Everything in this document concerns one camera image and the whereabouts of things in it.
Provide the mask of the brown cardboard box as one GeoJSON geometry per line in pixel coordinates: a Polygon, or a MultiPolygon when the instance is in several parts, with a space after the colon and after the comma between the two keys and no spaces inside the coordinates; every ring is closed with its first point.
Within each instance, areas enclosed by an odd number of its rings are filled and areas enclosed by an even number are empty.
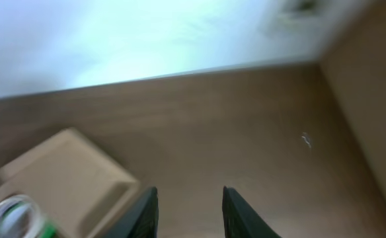
{"type": "Polygon", "coordinates": [[[125,211],[139,181],[75,129],[0,168],[0,202],[31,198],[64,237],[98,237],[125,211]]]}

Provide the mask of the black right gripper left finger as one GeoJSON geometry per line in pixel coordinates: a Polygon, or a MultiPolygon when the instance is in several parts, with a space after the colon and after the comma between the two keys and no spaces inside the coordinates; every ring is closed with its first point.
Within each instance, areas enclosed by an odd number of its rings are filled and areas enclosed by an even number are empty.
{"type": "Polygon", "coordinates": [[[159,199],[156,187],[148,188],[103,235],[104,238],[156,238],[159,199]]]}

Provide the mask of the cream masking tape roll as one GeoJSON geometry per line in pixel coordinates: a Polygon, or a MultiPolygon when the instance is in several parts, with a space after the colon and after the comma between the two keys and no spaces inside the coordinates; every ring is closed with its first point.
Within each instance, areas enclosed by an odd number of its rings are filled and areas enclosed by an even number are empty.
{"type": "Polygon", "coordinates": [[[38,204],[27,195],[18,194],[0,201],[0,238],[35,238],[45,225],[38,204]]]}

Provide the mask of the green tape roll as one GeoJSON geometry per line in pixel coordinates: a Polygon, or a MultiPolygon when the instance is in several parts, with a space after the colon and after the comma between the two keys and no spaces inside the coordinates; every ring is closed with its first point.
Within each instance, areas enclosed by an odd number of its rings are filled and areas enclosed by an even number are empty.
{"type": "Polygon", "coordinates": [[[38,214],[28,202],[17,202],[7,208],[0,219],[0,237],[51,238],[56,236],[55,227],[38,214]]]}

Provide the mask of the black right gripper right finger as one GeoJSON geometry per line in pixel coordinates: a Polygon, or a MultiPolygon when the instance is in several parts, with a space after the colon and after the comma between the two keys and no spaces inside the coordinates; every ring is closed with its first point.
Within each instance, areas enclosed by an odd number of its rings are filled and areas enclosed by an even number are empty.
{"type": "Polygon", "coordinates": [[[223,187],[222,211],[226,238],[281,238],[231,187],[223,187]]]}

